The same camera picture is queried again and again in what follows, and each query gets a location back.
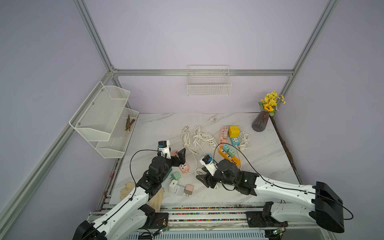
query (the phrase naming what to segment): white power cord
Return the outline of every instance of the white power cord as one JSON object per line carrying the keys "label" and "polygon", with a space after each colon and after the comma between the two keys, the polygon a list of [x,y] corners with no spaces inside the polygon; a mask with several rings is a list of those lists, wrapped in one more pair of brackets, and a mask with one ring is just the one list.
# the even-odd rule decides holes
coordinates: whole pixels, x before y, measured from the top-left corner
{"label": "white power cord", "polygon": [[240,148],[240,151],[244,151],[245,149],[249,148],[248,141],[251,140],[251,135],[249,135],[246,132],[243,132],[243,130],[241,128],[239,128],[239,129],[240,129],[240,134],[239,134],[238,138],[241,138],[241,141],[240,141],[240,144],[238,146],[236,146],[236,150],[237,150],[237,155],[239,157],[239,160],[241,162],[238,149]]}
{"label": "white power cord", "polygon": [[196,169],[195,171],[195,175],[198,176],[198,175],[205,175],[207,174],[206,172],[204,172],[201,168],[198,168]]}
{"label": "white power cord", "polygon": [[216,143],[216,139],[211,134],[209,134],[207,132],[201,132],[201,127],[206,125],[210,121],[215,122],[216,120],[217,120],[217,118],[210,118],[203,125],[201,125],[201,126],[197,125],[194,128],[194,134],[195,135],[193,136],[193,138],[194,138],[193,145],[194,146],[198,145],[201,148],[201,151],[203,151],[204,155],[206,155],[206,153],[205,153],[204,149],[200,146],[200,141],[204,141],[204,142],[209,143],[209,145],[211,146],[212,149],[216,148],[217,143]]}
{"label": "white power cord", "polygon": [[196,148],[193,148],[191,147],[190,145],[190,139],[189,139],[189,132],[188,132],[188,129],[189,127],[186,126],[184,129],[183,129],[183,133],[181,134],[181,143],[184,145],[184,147],[186,149],[188,149],[192,155],[195,157],[195,160],[196,160],[196,167],[195,167],[195,170],[193,172],[187,172],[187,173],[194,173],[196,170],[197,170],[197,158],[196,158],[196,155],[199,154],[199,152],[196,150]]}
{"label": "white power cord", "polygon": [[249,135],[246,132],[243,132],[243,130],[241,128],[239,128],[239,129],[240,129],[240,134],[239,134],[238,138],[241,138],[239,148],[240,148],[240,151],[244,151],[245,149],[249,148],[248,142],[249,142],[249,140],[251,140],[251,135]]}

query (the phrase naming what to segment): yellow cube socket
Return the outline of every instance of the yellow cube socket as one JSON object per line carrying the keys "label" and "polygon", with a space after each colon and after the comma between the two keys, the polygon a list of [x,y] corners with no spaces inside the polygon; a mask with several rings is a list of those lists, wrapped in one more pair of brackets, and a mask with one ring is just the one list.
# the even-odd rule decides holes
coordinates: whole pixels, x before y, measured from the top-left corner
{"label": "yellow cube socket", "polygon": [[238,126],[229,127],[228,135],[229,137],[238,137],[240,134],[240,129]]}

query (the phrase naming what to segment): two-tier wire shelf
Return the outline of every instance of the two-tier wire shelf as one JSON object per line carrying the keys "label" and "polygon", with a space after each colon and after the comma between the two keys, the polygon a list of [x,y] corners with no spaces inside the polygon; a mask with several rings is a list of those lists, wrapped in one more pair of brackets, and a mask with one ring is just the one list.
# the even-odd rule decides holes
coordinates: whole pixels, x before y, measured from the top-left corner
{"label": "two-tier wire shelf", "polygon": [[[129,91],[116,87],[104,86],[99,82],[95,88],[101,88],[83,115],[70,125],[103,158],[122,158],[139,112],[126,107]],[[126,131],[127,118],[133,123]]]}

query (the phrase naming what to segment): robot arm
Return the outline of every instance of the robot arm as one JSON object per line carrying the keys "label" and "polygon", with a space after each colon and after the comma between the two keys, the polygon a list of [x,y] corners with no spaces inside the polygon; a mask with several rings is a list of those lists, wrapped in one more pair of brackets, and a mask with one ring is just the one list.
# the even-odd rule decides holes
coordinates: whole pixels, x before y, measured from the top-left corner
{"label": "robot arm", "polygon": [[329,231],[344,232],[343,202],[327,184],[317,182],[313,186],[280,182],[257,173],[240,171],[227,159],[215,163],[216,171],[212,174],[209,168],[214,160],[209,158],[207,155],[202,160],[208,173],[196,176],[206,187],[214,188],[216,183],[228,184],[245,195],[268,196],[290,202],[267,202],[262,216],[255,216],[263,219],[263,224],[258,227],[265,227],[268,222],[273,226],[274,222],[298,221],[315,222]]}
{"label": "robot arm", "polygon": [[160,141],[157,156],[152,159],[135,189],[93,223],[81,223],[73,240],[122,240],[141,227],[159,228],[154,227],[154,220],[163,217],[162,213],[155,213],[146,203],[160,190],[170,168],[181,164],[185,164],[185,148],[176,156],[171,156],[169,140]]}

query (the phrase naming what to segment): sunflower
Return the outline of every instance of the sunflower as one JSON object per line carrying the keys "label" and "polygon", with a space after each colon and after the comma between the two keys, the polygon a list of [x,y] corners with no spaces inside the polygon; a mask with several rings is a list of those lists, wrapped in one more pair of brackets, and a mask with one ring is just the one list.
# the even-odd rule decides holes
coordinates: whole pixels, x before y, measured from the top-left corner
{"label": "sunflower", "polygon": [[268,112],[273,112],[273,108],[271,105],[269,104],[264,104],[264,110],[268,111]]}

